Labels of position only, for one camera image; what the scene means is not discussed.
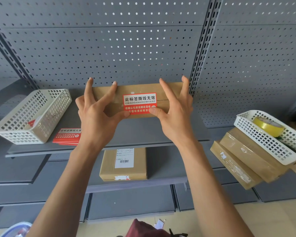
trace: tape roll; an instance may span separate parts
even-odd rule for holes
[[[254,118],[253,123],[273,137],[278,137],[284,130],[282,125],[264,117]]]

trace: white plastic basket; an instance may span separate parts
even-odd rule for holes
[[[43,144],[71,101],[68,89],[33,91],[0,121],[0,135],[16,145]]]
[[[283,165],[295,162],[296,153],[254,124],[252,121],[255,117],[264,117],[284,126],[284,130],[280,135],[281,141],[296,150],[296,131],[263,111],[250,110],[241,113],[237,115],[234,125]]]

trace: hand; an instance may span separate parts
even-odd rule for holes
[[[162,109],[152,107],[149,112],[157,116],[162,125],[162,131],[177,147],[194,138],[190,114],[193,111],[193,97],[189,94],[189,80],[182,76],[183,87],[179,98],[172,89],[160,78],[159,82],[170,102],[170,109],[166,114]]]
[[[116,81],[110,90],[98,101],[92,92],[93,79],[87,81],[83,96],[76,99],[79,108],[78,114],[81,120],[81,137],[78,146],[100,151],[113,138],[117,124],[129,116],[128,111],[121,111],[112,117],[108,117],[103,111],[115,95]]]

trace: tiled floor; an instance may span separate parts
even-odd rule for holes
[[[236,205],[255,237],[296,237],[296,199],[270,203],[245,203]],[[201,236],[195,211],[176,212],[171,215],[139,218],[151,225],[158,219],[164,221],[164,229],[174,233],[188,233],[190,237]],[[82,223],[77,237],[125,236],[132,219],[102,223]]]

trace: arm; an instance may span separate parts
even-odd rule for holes
[[[129,116],[121,111],[107,117],[103,110],[113,99],[117,84],[98,102],[92,93],[93,79],[86,84],[83,96],[76,99],[81,119],[81,137],[71,152],[67,166],[33,223],[27,237],[76,236],[82,202],[99,152],[113,138],[117,124]]]
[[[166,114],[162,109],[150,108],[151,114],[160,119],[164,134],[178,147],[189,180],[194,208],[204,236],[253,237],[248,226],[225,195],[221,184],[214,176],[202,145],[193,135],[190,114],[193,98],[189,95],[189,81],[183,76],[179,98],[160,79],[169,101]]]

